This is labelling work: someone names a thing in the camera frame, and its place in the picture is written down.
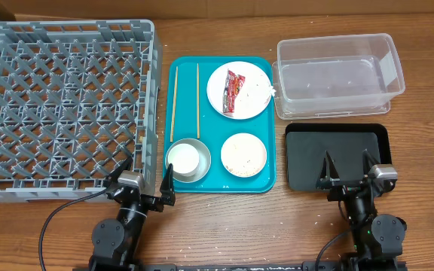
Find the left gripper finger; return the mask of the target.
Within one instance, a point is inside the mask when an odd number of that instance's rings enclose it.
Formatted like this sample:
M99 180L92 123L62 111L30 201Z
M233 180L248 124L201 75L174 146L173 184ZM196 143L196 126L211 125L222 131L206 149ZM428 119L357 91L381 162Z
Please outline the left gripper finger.
M166 174L160 186L160 201L167 206L174 206L176 201L174 182L173 182L173 164L167 167Z
M133 158L129 156L118 168L114 169L108 176L109 183L116 183L123 171L130 171L133 164Z

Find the large white round plate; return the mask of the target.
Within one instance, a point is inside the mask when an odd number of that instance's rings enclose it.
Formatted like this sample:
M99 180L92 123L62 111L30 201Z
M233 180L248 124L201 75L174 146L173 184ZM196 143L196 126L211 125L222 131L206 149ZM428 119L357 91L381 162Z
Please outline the large white round plate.
M228 70L246 78L235 100L235 112L232 114L224 114L222 110L222 97ZM263 69L250 62L234 61L219 66L210 75L206 94L211 106L218 113L231 119L245 120L259 115L266 109L272 98L267 91L269 87L272 87L270 79Z

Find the cream white plastic cup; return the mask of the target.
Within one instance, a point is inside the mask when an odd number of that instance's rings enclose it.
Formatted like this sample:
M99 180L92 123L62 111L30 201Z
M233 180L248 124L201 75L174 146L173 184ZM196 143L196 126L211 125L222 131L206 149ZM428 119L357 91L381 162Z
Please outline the cream white plastic cup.
M175 173L190 176L197 171L200 157L197 149L193 145L178 143L169 149L167 162L173 165Z

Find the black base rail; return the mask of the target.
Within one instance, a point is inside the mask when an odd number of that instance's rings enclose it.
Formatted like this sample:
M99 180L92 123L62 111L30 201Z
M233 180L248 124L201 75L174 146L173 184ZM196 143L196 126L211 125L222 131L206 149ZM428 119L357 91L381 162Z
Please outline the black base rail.
M267 264L267 265L248 265L248 266L230 266L230 265L218 265L218 266L176 266L175 264L154 264L154 265L142 265L139 266L105 266L96 265L91 268L74 268L74 271L314 271L315 261L305 261L300 264L291 265L279 265L279 264ZM341 267L337 261L323 261L319 263L319 271L341 271L351 270ZM396 269L385 269L384 267L366 267L360 270L398 270L407 271L408 268L405 262L398 262Z

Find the wooden chopstick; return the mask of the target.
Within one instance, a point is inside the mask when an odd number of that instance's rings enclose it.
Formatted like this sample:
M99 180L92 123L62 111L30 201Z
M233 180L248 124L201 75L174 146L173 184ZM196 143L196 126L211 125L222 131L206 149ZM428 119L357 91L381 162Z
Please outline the wooden chopstick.
M174 142L174 132L175 132L175 118L176 118L176 100L178 93L178 78L179 78L179 67L176 66L174 89L173 89L173 106L172 106L172 118L171 118L171 130L170 130L170 143Z
M196 67L196 114L197 114L197 139L200 139L200 66Z

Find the grey plastic dishwasher rack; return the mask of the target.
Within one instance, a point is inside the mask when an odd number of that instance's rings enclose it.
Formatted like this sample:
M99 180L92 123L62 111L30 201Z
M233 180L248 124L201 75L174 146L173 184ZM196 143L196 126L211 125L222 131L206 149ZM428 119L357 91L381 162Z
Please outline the grey plastic dishwasher rack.
M0 202L101 199L127 158L154 193L161 54L150 20L0 22Z

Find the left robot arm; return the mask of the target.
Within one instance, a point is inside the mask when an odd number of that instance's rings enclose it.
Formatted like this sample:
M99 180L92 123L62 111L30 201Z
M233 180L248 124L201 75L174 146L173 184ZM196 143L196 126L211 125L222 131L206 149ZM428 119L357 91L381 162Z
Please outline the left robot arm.
M132 164L133 158L128 157L105 178L105 195L120 208L116 218L102 220L93 228L89 271L139 270L134 254L148 212L162 212L175 204L173 165L167 167L161 196L152 196L142 192L145 180L141 173L130 170Z

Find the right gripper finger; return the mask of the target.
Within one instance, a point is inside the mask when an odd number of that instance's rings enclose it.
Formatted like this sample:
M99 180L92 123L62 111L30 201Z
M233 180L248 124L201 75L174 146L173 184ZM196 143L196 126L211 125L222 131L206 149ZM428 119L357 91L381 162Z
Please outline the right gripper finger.
M322 170L316 181L317 188L333 188L339 185L340 177L335 168L333 159L331 158L328 151L326 151L323 163Z
M380 162L372 156L367 149L362 152L362 161L363 161L363 173L368 177L375 177L375 173L373 167L378 165Z

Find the red snack wrapper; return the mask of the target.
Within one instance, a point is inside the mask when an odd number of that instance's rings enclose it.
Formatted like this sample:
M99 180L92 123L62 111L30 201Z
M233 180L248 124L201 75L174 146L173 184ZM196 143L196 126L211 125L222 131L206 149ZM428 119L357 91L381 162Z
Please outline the red snack wrapper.
M224 114L232 114L235 112L235 100L243 87L245 80L246 78L244 76L237 75L231 70L228 70L222 97L222 110Z

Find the black food waste tray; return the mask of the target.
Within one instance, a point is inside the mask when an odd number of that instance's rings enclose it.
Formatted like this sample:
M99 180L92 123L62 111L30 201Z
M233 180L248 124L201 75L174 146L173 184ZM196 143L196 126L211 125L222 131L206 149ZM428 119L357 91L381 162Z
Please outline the black food waste tray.
M369 168L367 151L379 163L391 164L387 130L379 123L291 123L286 127L286 166L292 190L317 192L316 182L331 157L342 181L354 181Z

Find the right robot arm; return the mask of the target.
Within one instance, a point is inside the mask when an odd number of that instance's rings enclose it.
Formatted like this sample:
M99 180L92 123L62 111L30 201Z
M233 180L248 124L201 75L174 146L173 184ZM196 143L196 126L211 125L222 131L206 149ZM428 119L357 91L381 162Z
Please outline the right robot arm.
M337 202L349 229L327 242L318 253L313 268L320 269L326 250L350 234L355 251L345 254L333 270L406 270L398 262L407 230L406 222L394 215L380 215L374 199L394 189L398 173L391 164L380 164L367 150L362 152L363 175L342 181L330 154L326 154L316 187L329 192L327 200Z

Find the white tissue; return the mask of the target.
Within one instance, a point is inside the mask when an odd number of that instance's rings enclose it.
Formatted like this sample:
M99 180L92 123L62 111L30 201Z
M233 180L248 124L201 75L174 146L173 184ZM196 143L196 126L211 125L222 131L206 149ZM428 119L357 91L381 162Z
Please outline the white tissue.
M275 96L276 90L273 87L269 87L267 91L271 96Z

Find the teal plastic serving tray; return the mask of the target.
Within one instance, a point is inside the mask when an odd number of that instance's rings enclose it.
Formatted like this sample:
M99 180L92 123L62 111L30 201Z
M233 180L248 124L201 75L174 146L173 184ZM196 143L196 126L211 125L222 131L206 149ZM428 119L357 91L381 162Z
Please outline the teal plastic serving tray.
M173 89L176 66L179 67L178 93L174 141L197 137L196 114L196 67L200 66L200 140L211 154L211 166L207 174L197 182L182 183L174 179L178 193L265 193L275 184L276 136L274 126L274 103L259 115L247 120L233 120L218 113L210 104L206 87L210 75L221 65L234 62L250 62L263 69L272 78L270 63L257 56L183 56L170 66L167 91L167 118L165 124L164 153L170 143ZM232 175L223 165L220 157L225 140L235 133L247 132L257 136L267 151L264 168L255 176L240 178Z

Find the grey metal bowl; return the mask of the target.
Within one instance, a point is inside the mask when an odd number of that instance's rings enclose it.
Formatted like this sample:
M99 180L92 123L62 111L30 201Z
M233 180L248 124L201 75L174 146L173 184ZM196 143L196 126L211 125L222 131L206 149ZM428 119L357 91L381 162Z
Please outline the grey metal bowl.
M173 143L170 146L170 148L173 145L178 144L178 143L188 143L190 145L193 145L199 153L200 163L199 163L199 166L197 168L197 171L193 175L190 175L190 176L180 175L178 173L175 173L173 170L174 179L176 181L186 183L186 184L199 181L207 174L207 172L209 171L210 166L211 166L211 154L209 152L208 147L205 146L205 144L202 143L201 141L199 141L198 139L180 139L177 142ZM166 153L165 159L164 159L165 166L169 165L169 163L167 162L167 153Z

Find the clear plastic waste bin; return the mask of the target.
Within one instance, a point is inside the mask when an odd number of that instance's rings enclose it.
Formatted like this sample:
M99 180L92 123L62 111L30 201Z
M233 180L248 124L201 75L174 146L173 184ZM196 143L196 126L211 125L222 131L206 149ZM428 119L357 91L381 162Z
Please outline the clear plastic waste bin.
M282 120L386 114L405 79L390 35L282 40L272 65Z

